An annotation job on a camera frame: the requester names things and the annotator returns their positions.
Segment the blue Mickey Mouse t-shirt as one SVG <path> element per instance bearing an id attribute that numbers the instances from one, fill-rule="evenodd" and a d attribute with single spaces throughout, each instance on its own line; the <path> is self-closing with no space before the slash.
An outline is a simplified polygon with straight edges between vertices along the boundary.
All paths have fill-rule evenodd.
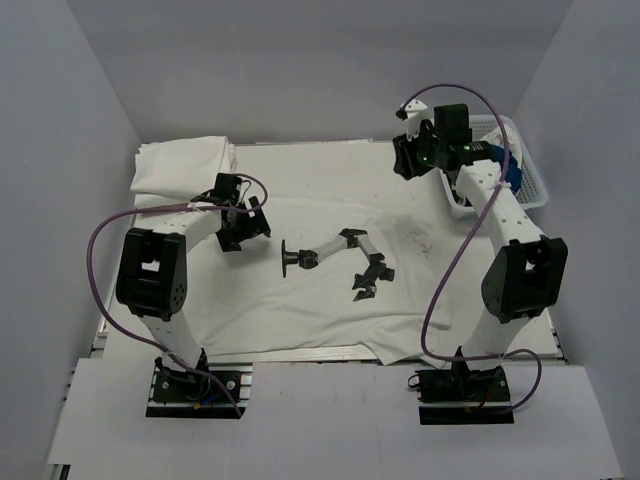
<path id="1" fill-rule="evenodd" d="M 496 145 L 489 145 L 490 158 L 497 162 L 500 167 L 504 166 L 505 150 Z M 507 163 L 507 171 L 505 181 L 510 185 L 510 189 L 514 195 L 516 195 L 522 185 L 522 170 L 519 167 L 518 160 L 512 153 L 509 153 L 509 161 Z"/>

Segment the white t-shirt black print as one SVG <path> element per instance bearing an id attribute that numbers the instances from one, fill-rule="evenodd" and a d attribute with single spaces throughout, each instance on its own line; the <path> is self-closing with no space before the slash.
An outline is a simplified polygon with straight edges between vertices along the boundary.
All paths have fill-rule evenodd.
<path id="1" fill-rule="evenodd" d="M 215 237 L 187 257 L 186 320 L 211 355 L 361 345 L 384 364 L 451 355 L 483 311 L 481 268 L 443 273 L 460 245 L 426 214 L 330 195 L 277 195 L 265 208 L 270 237 L 225 253 Z M 345 228 L 363 229 L 394 270 L 360 300 L 368 265 L 349 249 L 311 270 L 283 269 L 280 249 L 313 248 Z"/>

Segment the white t-shirt green trim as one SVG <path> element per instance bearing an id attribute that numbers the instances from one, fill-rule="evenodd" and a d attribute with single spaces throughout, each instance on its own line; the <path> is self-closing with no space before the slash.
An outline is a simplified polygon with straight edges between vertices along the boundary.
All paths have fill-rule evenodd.
<path id="1" fill-rule="evenodd" d="M 507 134 L 509 151 L 511 152 L 511 155 L 513 156 L 515 161 L 517 162 L 517 166 L 521 168 L 523 154 L 522 154 L 522 145 L 521 145 L 519 134 L 507 124 L 504 124 L 504 130 L 505 130 L 505 133 Z M 486 141 L 489 144 L 494 146 L 503 147 L 504 140 L 503 140 L 503 135 L 500 127 L 496 126 L 493 130 L 486 133 L 481 138 L 481 141 Z"/>

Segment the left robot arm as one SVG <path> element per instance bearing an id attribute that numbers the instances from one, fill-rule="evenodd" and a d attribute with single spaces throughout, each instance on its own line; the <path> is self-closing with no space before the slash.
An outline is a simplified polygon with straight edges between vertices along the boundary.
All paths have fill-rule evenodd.
<path id="1" fill-rule="evenodd" d="M 168 218 L 149 228 L 134 227 L 124 240 L 116 282 L 117 301 L 138 317 L 161 348 L 172 370 L 180 371 L 177 387 L 199 399 L 211 387 L 202 367 L 203 349 L 184 314 L 188 290 L 187 257 L 207 238 L 217 239 L 224 253 L 238 252 L 241 243 L 271 228 L 256 196 L 243 196 L 245 185 L 258 185 L 244 174 L 219 173 L 214 187 L 185 205 L 155 207 Z"/>

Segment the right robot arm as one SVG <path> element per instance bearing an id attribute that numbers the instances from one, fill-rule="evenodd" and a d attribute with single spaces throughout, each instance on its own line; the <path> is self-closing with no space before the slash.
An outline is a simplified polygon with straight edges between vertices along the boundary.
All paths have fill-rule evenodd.
<path id="1" fill-rule="evenodd" d="M 472 399 L 488 385 L 485 371 L 501 365 L 514 338 L 556 303 L 568 257 L 560 238 L 550 238 L 529 218 L 506 179 L 510 152 L 475 141 L 464 104 L 428 107 L 411 101 L 397 112 L 406 123 L 394 138 L 394 171 L 406 180 L 437 169 L 452 180 L 487 229 L 495 258 L 481 283 L 484 310 L 473 333 L 449 363 L 453 390 Z"/>

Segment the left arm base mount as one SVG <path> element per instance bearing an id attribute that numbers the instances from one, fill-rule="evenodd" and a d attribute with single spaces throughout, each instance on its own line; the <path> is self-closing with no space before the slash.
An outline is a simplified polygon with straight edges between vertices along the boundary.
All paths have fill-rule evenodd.
<path id="1" fill-rule="evenodd" d="M 250 398 L 253 366 L 209 364 L 208 368 L 244 413 Z M 201 375 L 169 369 L 161 357 L 155 360 L 145 416 L 168 419 L 240 418 L 218 384 Z"/>

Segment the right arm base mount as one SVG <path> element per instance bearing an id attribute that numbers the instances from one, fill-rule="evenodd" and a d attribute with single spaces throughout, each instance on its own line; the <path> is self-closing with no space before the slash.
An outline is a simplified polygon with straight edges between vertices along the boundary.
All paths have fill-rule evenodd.
<path id="1" fill-rule="evenodd" d="M 502 367 L 487 372 L 417 370 L 407 386 L 418 394 L 422 426 L 513 424 L 511 394 Z"/>

